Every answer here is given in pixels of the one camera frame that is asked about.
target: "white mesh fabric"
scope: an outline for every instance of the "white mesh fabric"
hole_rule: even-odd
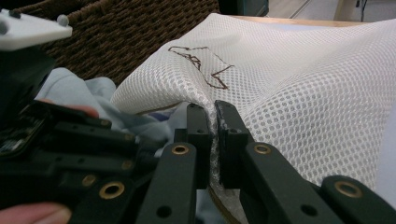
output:
[[[215,100],[234,104],[256,141],[279,148],[306,179],[349,175],[375,187],[382,132],[396,101],[396,21],[284,31],[210,15],[164,45],[119,86],[120,110],[137,113],[187,101],[203,106],[215,133]],[[211,186],[246,222],[237,190]]]

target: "human hand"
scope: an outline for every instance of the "human hand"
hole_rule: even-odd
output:
[[[53,104],[48,99],[40,101]],[[99,113],[90,106],[67,105],[67,107],[82,110],[90,117],[99,118]],[[0,224],[65,224],[70,217],[71,211],[58,203],[21,204],[0,210]]]

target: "wicker basket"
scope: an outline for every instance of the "wicker basket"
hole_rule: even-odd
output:
[[[47,0],[19,10],[50,20],[67,15],[73,35],[42,49],[79,77],[110,77],[118,85],[219,6],[217,0]]]

